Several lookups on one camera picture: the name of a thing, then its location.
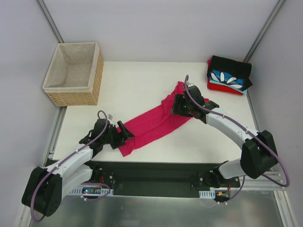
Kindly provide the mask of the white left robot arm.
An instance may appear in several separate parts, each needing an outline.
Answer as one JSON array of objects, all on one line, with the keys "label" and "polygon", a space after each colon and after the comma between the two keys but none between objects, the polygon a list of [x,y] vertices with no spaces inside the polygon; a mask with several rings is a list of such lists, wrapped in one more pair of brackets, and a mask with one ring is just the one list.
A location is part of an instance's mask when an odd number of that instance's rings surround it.
[{"label": "white left robot arm", "polygon": [[31,211],[49,217],[62,199],[81,183],[101,184],[101,170],[92,159],[105,145],[112,149],[135,137],[121,121],[114,125],[97,119],[92,130],[64,158],[46,167],[36,167],[30,174],[21,202]]}]

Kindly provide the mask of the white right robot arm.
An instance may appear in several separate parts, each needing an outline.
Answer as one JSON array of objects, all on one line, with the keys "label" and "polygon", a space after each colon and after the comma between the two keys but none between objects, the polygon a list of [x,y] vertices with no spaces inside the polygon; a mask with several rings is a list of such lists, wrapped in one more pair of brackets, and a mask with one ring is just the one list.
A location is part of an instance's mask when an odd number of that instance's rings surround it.
[{"label": "white right robot arm", "polygon": [[223,162],[214,170],[213,181],[217,186],[225,186],[230,178],[243,175],[256,179],[278,163],[270,132],[239,126],[218,104],[206,101],[196,86],[175,95],[171,112],[173,115],[193,117],[216,128],[241,149],[240,158]]}]

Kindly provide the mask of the magenta pink t-shirt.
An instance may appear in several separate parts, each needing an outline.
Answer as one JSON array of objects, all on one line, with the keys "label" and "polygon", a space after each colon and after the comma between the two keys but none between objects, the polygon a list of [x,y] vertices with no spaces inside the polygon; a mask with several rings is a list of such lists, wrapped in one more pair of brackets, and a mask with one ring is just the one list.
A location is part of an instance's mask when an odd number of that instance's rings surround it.
[{"label": "magenta pink t-shirt", "polygon": [[192,117],[173,115],[175,95],[183,94],[184,82],[179,81],[171,94],[161,101],[161,104],[129,121],[124,126],[135,136],[119,147],[122,156],[130,155],[134,150],[139,149],[153,141],[156,141],[178,129]]}]

